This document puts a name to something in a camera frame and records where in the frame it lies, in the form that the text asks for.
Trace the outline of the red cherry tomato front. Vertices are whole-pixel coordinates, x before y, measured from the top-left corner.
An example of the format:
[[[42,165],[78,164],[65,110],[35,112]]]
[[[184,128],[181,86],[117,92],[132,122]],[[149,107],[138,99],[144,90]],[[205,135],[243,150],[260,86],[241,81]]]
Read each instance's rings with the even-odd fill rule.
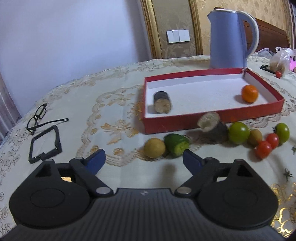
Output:
[[[271,144],[267,141],[261,141],[255,148],[255,154],[260,159],[265,159],[272,151]]]

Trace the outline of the red cherry tomato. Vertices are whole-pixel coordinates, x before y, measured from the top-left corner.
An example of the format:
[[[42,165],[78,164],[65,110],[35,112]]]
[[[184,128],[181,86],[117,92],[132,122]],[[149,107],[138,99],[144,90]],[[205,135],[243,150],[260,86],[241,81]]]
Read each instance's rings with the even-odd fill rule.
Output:
[[[265,159],[272,151],[271,144],[267,141],[261,141],[255,148],[255,154],[260,159]]]
[[[279,146],[280,139],[276,133],[270,133],[266,137],[266,141],[270,144],[272,149],[275,149]]]

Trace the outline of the large green tomato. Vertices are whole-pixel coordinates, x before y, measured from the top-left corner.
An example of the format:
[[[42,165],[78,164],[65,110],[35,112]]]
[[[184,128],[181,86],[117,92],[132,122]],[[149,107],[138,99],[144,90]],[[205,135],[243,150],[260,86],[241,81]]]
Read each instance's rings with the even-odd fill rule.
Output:
[[[249,128],[242,122],[235,122],[228,129],[229,140],[236,145],[240,145],[246,142],[249,134]]]

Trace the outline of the brown kiwi-like fruit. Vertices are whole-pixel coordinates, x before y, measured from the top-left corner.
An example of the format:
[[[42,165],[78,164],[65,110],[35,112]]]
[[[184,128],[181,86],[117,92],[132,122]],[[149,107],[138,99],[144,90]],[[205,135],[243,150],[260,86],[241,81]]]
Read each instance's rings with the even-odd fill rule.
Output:
[[[262,133],[258,129],[253,129],[250,131],[248,136],[248,144],[256,147],[263,139]]]

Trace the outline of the dark sugarcane piece outside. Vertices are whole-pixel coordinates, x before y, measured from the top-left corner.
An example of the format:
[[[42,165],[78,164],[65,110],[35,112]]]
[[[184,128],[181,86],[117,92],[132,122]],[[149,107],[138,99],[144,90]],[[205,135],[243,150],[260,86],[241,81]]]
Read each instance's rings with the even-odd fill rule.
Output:
[[[205,113],[197,122],[201,136],[208,144],[222,144],[228,141],[228,128],[217,112]]]

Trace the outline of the red cherry tomato back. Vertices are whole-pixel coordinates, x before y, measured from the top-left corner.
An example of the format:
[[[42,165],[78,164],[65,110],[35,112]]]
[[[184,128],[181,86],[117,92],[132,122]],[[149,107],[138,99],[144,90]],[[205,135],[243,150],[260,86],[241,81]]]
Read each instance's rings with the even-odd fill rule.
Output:
[[[276,133],[270,133],[266,137],[266,141],[270,144],[272,149],[275,149],[279,146],[280,139]]]

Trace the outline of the green cucumber chunk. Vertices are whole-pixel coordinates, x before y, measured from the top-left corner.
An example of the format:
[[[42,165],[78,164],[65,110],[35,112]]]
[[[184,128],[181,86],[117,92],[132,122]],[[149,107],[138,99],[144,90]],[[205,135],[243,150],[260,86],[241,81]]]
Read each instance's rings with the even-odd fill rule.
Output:
[[[168,152],[174,156],[179,157],[183,155],[186,149],[189,149],[190,141],[186,136],[176,133],[170,133],[164,137],[164,142]]]

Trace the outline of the yellow-brown longan fruit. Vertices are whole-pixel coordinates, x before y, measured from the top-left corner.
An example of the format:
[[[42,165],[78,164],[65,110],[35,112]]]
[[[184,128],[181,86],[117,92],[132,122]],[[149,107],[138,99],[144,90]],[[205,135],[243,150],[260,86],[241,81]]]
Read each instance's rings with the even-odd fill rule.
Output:
[[[150,138],[144,145],[144,154],[152,159],[163,156],[166,152],[165,143],[159,138]]]

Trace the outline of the green tomato stem calyx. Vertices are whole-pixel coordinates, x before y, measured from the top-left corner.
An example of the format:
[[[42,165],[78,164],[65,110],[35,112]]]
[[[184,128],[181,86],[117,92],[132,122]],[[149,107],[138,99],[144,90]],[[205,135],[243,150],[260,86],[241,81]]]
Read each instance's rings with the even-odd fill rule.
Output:
[[[283,175],[285,176],[285,179],[287,182],[289,181],[290,178],[293,178],[293,174],[287,168],[285,168],[285,172],[283,173]]]

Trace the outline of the pink patterned curtain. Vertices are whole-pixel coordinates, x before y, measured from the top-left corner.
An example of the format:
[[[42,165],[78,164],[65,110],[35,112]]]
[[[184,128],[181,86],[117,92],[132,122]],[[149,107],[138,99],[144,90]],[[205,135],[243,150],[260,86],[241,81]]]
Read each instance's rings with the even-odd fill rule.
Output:
[[[17,121],[21,119],[14,101],[0,75],[0,118],[1,118],[1,144],[9,134],[10,130],[16,125]]]

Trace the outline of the red shallow cardboard box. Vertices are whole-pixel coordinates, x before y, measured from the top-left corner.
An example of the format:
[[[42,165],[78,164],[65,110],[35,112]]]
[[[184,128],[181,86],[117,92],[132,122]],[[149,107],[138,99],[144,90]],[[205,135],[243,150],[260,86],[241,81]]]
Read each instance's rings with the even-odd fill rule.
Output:
[[[241,97],[245,85],[258,90],[254,103]],[[165,91],[171,100],[168,114],[154,111],[154,94]],[[199,118],[217,112],[232,123],[280,113],[283,96],[249,68],[203,69],[161,74],[144,79],[142,123],[144,133],[166,133],[197,128]]]

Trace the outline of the clear plastic bag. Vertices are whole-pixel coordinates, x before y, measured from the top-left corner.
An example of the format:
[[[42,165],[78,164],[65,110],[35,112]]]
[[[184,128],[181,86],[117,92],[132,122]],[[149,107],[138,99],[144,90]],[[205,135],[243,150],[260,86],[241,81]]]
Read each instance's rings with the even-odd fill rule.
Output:
[[[279,71],[285,76],[290,69],[290,58],[295,56],[295,49],[276,47],[275,50],[276,53],[269,62],[269,69],[273,72]]]

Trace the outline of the wooden bed headboard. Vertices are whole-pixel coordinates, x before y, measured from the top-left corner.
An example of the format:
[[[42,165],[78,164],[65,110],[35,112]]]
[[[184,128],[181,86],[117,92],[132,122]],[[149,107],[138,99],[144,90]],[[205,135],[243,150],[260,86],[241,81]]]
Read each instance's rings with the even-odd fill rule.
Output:
[[[259,43],[255,52],[265,47],[267,47],[268,49],[276,47],[289,47],[287,34],[285,33],[285,31],[274,27],[266,22],[264,22],[264,24],[262,25],[261,20],[255,20],[259,28]],[[247,39],[247,46],[250,47],[252,42],[252,32],[248,22],[244,22],[244,30]]]

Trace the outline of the black square frame holder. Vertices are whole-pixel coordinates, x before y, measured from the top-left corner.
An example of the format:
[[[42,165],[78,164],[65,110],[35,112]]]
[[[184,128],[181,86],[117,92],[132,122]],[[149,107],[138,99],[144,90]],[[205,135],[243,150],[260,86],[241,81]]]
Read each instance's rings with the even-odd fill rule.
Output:
[[[55,132],[55,141],[54,141],[54,148],[47,153],[42,152],[38,154],[37,156],[33,157],[33,150],[34,150],[34,143],[37,139],[43,137],[44,135],[48,134],[49,132]],[[56,125],[51,126],[50,128],[47,128],[37,136],[33,137],[30,144],[30,150],[29,150],[29,157],[28,161],[30,164],[34,164],[37,161],[45,161],[47,159],[51,159],[52,157],[57,156],[58,154],[62,153],[62,146],[60,142],[60,136],[59,136],[59,129]]]

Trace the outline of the gold wall moulding frame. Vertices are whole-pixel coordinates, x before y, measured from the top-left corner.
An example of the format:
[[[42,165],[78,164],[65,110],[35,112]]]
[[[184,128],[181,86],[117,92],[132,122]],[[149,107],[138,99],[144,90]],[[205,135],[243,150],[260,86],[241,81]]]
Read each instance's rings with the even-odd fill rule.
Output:
[[[203,54],[197,1],[138,1],[152,59]],[[167,31],[189,31],[189,41],[169,43]]]

